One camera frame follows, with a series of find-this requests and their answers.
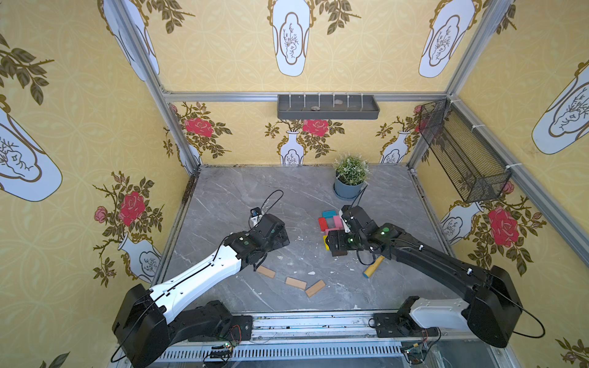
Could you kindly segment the red block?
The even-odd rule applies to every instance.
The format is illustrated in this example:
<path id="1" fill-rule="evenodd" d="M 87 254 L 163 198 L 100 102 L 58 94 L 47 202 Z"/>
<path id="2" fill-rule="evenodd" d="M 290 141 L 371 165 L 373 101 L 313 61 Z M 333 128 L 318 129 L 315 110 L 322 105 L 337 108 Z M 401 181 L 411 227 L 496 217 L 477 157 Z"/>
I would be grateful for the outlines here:
<path id="1" fill-rule="evenodd" d="M 318 223 L 319 223 L 319 226 L 320 226 L 320 230 L 322 232 L 325 232 L 328 229 L 327 219 L 325 219 L 324 217 L 320 217 L 318 219 Z"/>

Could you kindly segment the teal block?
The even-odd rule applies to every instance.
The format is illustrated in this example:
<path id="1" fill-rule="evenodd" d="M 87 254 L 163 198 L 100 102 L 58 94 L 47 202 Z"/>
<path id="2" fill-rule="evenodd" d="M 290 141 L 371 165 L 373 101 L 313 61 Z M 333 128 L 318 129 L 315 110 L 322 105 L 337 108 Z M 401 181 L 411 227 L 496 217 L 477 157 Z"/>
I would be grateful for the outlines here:
<path id="1" fill-rule="evenodd" d="M 337 216 L 337 212 L 334 210 L 323 211 L 323 213 L 321 214 L 321 217 L 325 219 L 334 218 L 335 216 Z"/>

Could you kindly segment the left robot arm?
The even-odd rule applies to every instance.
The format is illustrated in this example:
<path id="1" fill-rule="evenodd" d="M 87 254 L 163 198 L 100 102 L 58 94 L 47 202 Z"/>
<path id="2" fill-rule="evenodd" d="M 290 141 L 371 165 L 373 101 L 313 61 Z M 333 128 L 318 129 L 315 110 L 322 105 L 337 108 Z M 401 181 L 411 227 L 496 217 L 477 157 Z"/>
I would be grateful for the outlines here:
<path id="1" fill-rule="evenodd" d="M 118 350 L 133 367 L 150 366 L 168 347 L 193 337 L 225 337 L 233 315 L 220 301 L 189 309 L 198 297 L 268 253 L 289 244 L 285 223 L 265 214 L 250 230 L 226 236 L 209 257 L 149 289 L 127 292 L 112 326 Z"/>

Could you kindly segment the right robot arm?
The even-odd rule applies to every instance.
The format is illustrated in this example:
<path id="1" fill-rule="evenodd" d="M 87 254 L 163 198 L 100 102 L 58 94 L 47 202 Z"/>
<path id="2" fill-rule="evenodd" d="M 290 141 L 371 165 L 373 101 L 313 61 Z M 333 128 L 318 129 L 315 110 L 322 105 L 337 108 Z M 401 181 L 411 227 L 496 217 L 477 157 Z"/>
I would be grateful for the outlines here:
<path id="1" fill-rule="evenodd" d="M 395 313 L 375 314 L 378 337 L 419 336 L 431 329 L 469 331 L 497 348 L 505 348 L 523 312 L 509 273 L 462 262 L 419 241 L 392 223 L 377 225 L 360 207 L 341 210 L 344 227 L 331 230 L 325 242 L 334 256 L 370 251 L 410 266 L 453 291 L 455 299 L 410 296 Z"/>

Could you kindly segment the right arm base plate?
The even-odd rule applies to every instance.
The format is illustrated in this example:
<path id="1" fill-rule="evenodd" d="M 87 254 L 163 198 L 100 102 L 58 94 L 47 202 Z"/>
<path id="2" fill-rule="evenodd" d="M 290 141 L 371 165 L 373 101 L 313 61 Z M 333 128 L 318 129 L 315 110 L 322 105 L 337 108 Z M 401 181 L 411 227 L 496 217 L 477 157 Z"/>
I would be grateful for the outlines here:
<path id="1" fill-rule="evenodd" d="M 371 326 L 377 331 L 379 338 L 414 337 L 423 340 L 426 337 L 440 336 L 437 328 L 422 328 L 405 313 L 377 313 L 371 320 Z"/>

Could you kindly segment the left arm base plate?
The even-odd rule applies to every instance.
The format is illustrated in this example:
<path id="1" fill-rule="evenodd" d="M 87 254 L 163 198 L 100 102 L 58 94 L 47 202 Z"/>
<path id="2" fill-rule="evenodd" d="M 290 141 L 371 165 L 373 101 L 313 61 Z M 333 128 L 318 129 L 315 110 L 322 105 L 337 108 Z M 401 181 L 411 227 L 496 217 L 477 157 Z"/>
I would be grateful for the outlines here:
<path id="1" fill-rule="evenodd" d="M 213 332 L 190 337 L 188 342 L 210 342 L 228 340 L 240 343 L 250 341 L 253 331 L 253 316 L 236 315 L 228 322 L 222 322 Z"/>

